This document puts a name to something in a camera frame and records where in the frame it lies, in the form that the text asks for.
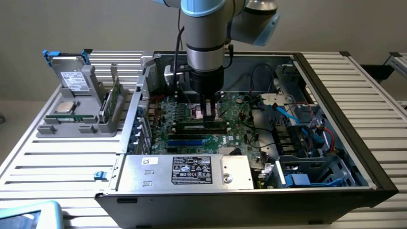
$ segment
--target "white rack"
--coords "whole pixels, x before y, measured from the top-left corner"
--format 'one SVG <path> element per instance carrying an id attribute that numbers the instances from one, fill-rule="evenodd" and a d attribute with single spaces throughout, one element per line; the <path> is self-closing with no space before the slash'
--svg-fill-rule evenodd
<path id="1" fill-rule="evenodd" d="M 357 209 L 331 225 L 273 228 L 406 228 L 406 111 L 351 57 L 337 52 L 303 54 L 401 193 L 375 208 Z M 127 89 L 135 88 L 143 71 L 142 56 L 143 52 L 92 52 L 90 58 L 96 67 L 96 77 L 106 86 L 112 85 L 110 64 L 114 62 L 119 64 L 122 84 Z M 98 190 L 108 187 L 108 181 L 95 181 L 94 174 L 112 170 L 122 128 L 114 138 L 36 138 L 36 126 L 59 96 L 56 90 L 0 166 L 0 208 L 55 199 L 63 207 L 66 228 L 118 229 L 94 200 Z"/>

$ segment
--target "warning label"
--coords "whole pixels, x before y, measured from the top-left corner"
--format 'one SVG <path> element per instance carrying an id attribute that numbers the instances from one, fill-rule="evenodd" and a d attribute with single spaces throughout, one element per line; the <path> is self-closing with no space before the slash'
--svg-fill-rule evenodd
<path id="1" fill-rule="evenodd" d="M 68 88 L 74 92 L 88 92 L 90 87 L 84 80 L 82 72 L 64 72 L 62 73 Z"/>
<path id="2" fill-rule="evenodd" d="M 213 165 L 210 156 L 175 156 L 173 158 L 173 177 L 175 185 L 213 184 Z"/>

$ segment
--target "robotic arm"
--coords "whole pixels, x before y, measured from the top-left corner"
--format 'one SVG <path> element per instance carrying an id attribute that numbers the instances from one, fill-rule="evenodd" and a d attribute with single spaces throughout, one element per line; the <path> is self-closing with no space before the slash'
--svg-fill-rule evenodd
<path id="1" fill-rule="evenodd" d="M 206 120 L 215 118 L 214 94 L 223 87 L 225 45 L 231 40 L 265 46 L 279 22 L 274 0 L 154 0 L 186 18 L 190 84 L 202 95 Z"/>

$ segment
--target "blue ram slot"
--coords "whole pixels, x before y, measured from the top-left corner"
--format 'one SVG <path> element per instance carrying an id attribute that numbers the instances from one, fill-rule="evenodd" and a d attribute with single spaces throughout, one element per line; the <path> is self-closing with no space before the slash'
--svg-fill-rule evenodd
<path id="1" fill-rule="evenodd" d="M 205 141 L 170 141 L 169 146 L 205 146 Z"/>

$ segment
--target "motherboard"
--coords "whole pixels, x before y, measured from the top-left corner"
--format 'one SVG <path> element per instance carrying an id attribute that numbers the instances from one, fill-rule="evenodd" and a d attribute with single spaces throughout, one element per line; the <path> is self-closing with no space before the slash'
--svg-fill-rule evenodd
<path id="1" fill-rule="evenodd" d="M 199 100 L 186 94 L 151 101 L 150 124 L 154 146 L 151 154 L 237 154 L 247 155 L 251 167 L 261 167 L 261 149 L 255 138 L 254 120 L 245 104 L 250 96 L 227 93 L 218 98 L 214 122 L 203 122 Z"/>

